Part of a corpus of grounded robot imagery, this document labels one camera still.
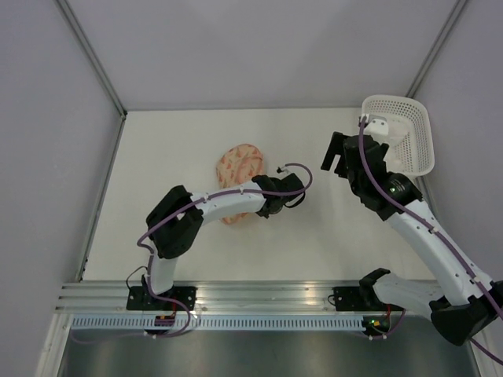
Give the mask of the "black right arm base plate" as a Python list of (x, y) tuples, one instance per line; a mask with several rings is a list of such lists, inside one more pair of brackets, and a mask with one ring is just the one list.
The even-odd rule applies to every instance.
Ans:
[(387, 312), (387, 304), (381, 302), (372, 292), (365, 292), (356, 286), (332, 288), (332, 303), (338, 311)]

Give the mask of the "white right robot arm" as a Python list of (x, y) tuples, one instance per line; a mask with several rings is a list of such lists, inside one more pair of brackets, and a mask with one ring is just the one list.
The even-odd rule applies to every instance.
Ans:
[(369, 135), (334, 132), (321, 168), (347, 179), (352, 193), (410, 245), (437, 284), (402, 279), (379, 268), (360, 279), (359, 302), (368, 310), (385, 304), (410, 310), (461, 346), (501, 314), (502, 283), (457, 248), (408, 177), (387, 171), (387, 149)]

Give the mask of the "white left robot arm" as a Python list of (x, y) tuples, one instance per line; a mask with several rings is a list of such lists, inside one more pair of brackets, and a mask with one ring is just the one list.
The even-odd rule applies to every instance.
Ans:
[(203, 226), (241, 214), (269, 218), (293, 200), (303, 200), (308, 187), (294, 173), (283, 178), (259, 175), (213, 193), (173, 187), (145, 219), (147, 233), (137, 242), (150, 253), (144, 277), (145, 303), (155, 311), (171, 304), (178, 258), (191, 248)]

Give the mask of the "floral mesh laundry bag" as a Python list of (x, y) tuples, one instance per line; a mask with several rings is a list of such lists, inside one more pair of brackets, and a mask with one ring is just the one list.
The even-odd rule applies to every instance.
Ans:
[(221, 189), (242, 185), (264, 174), (264, 157), (254, 145), (241, 144), (224, 153), (215, 168)]

